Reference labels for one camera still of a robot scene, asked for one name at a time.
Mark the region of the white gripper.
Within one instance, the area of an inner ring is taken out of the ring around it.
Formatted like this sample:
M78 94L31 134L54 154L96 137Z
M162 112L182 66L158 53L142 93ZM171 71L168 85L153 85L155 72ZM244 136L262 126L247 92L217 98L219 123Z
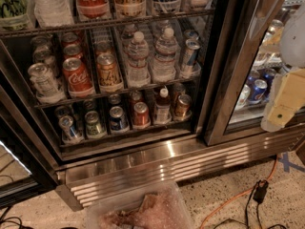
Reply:
M284 128L304 106L305 69L292 68L284 75L277 74L260 126L264 131L276 132Z

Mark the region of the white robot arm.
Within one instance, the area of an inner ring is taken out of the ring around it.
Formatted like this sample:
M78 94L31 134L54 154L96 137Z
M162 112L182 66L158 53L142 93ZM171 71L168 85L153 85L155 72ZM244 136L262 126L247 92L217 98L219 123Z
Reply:
M291 66L283 75L277 74L270 90L269 102L260 127L276 132L305 106L305 5L290 17L281 35L279 50L282 61Z

